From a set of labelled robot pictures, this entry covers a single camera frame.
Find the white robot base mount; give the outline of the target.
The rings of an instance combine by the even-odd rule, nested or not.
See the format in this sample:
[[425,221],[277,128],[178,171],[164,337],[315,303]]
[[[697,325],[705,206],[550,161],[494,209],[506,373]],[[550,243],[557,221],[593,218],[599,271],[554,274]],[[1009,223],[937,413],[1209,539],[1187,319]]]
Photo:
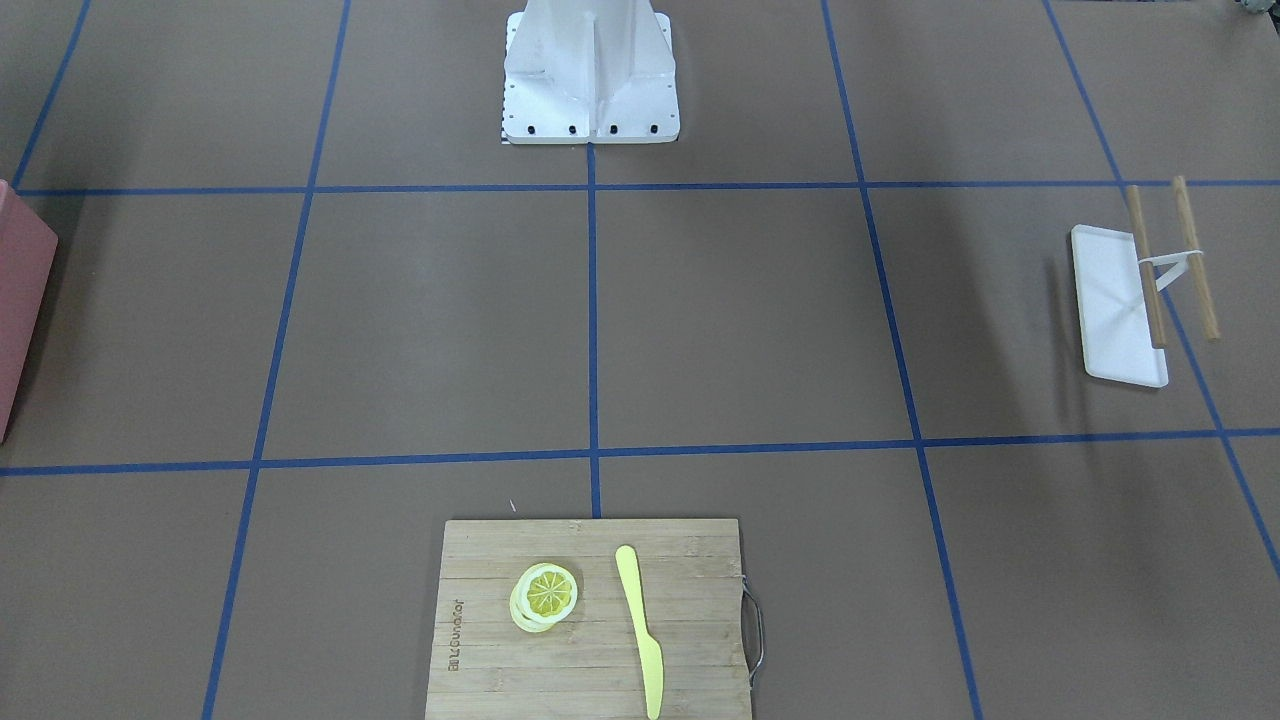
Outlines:
[[672,35],[649,1],[526,3],[506,19],[503,142],[677,141]]

